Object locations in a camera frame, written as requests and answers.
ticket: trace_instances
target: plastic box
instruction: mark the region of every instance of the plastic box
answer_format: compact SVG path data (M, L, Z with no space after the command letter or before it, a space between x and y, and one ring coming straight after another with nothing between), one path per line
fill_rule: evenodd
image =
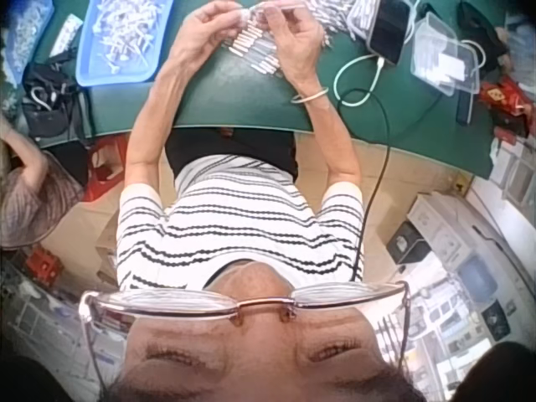
M22 60L22 63L16 61L15 50L17 46L20 46L20 42L17 41L17 21L25 16L25 13L32 7L33 4L38 5L40 10L41 23L37 27L36 32L33 34L27 35L28 38L28 57L25 60ZM33 58L37 44L43 35L44 30L49 24L52 15L54 14L54 5L52 0L18 0L12 2L12 5L9 9L9 29L8 36L6 37L6 63L8 66L8 73L11 75L13 82L18 85L22 82L24 76L24 69L26 65ZM31 18L25 18L28 23L28 26L31 26L32 22L35 20L35 15L25 16Z
M411 74L447 96L456 89L472 94L480 90L477 53L458 42L454 31L433 13L415 25Z
M116 74L112 74L110 66L101 56L106 53L108 47L102 44L101 39L93 33L93 25L99 15L97 6L101 4L101 0L90 0L76 60L76 80L80 85L95 86L142 82L152 77L158 67L162 41L166 33L173 0L156 0L155 3L162 4L164 8L158 18L157 28L150 32L155 37L152 47L143 54L147 60L147 65L139 58L118 62L117 64L121 66L121 69Z

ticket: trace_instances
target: bracelet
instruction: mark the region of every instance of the bracelet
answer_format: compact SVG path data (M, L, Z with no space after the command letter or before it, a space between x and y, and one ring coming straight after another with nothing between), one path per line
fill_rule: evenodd
M328 92L329 92L329 88L324 87L317 94L308 96L307 98L302 98L301 95L296 95L291 99L291 103L298 104L298 103L305 103L305 102L308 102L308 101L312 101L312 100L314 100L316 98L319 98L322 95L326 95Z

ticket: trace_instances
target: eyeglasses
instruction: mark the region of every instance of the eyeglasses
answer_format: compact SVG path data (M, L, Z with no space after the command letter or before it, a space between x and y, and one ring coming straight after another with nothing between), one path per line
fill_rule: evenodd
M178 320L229 319L239 326L243 321L241 310L260 305L281 306L281 320L296 317L299 311L326 311L374 302L404 293L404 333L399 352L399 369L407 343L410 326L410 287L406 282L395 284L363 284L356 282L325 283L296 289L289 297L263 297L236 301L231 297L211 291L184 289L136 289L117 293L85 292L80 299L79 314L86 347L90 353L96 376L105 387L101 372L91 347L90 328L97 321L97 312L108 311L136 318L171 318Z

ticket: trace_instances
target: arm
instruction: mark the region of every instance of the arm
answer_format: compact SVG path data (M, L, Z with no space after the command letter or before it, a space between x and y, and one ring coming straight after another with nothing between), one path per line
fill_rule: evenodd
M27 137L13 129L2 113L0 113L0 138L23 162L21 179L34 193L39 193L49 168L46 156Z
M273 2L283 5L285 0ZM308 9L293 10L292 22L278 7L265 9L266 21L274 34L281 69L298 94L306 98L322 90L317 77L317 61L324 31ZM328 167L328 185L337 182L361 183L361 170L352 140L335 108L321 96L306 102L315 138Z
M239 4L217 0L184 19L132 128L126 151L125 187L145 183L158 191L158 161L184 89L221 40L236 35L240 15Z

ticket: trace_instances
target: glasses frame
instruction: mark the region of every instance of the glasses frame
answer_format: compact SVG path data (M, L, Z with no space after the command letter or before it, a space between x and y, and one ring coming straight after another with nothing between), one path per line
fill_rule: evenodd
M210 320L210 319L229 319L235 326L240 326L243 322L243 316L240 313L243 308L246 307L255 307L255 306L268 306L268 305L278 305L285 307L284 313L281 314L281 320L283 322L290 321L296 316L296 310L332 310L343 307L352 307L359 304L364 304L368 302L376 302L378 300L385 299L400 293L404 293L402 298L402 306L405 309L405 318L403 326L403 337L402 343L400 345L400 354L398 361L398 370L403 369L405 349L408 341L408 331L410 328L410 286L405 281L397 281L394 284L389 285L399 285L399 287L394 288L390 291L386 291L379 295L374 296L361 296L356 297L355 299L349 299L346 301L322 301L322 302L298 302L293 297L283 297L283 296L273 296L273 297L259 297L252 298L243 301L234 301L235 306L232 308L222 308L220 310L214 310L210 312L204 311L175 311L175 312L156 312L148 311L139 307L127 307L119 304L115 304L110 301L99 300L99 296L103 296L106 293L98 291L86 291L80 298L79 304L79 316L82 324L82 333L85 340L85 346L88 349L90 354L90 360L95 370L97 379L99 380L100 386L105 389L106 384L102 378L101 371L96 361L95 351L91 347L90 339L90 327L92 322L95 320L93 317L94 305L98 305L100 308L103 308L112 312L119 312L122 314L134 316L134 317L148 317L148 318L187 318L187 319L196 319L196 320Z

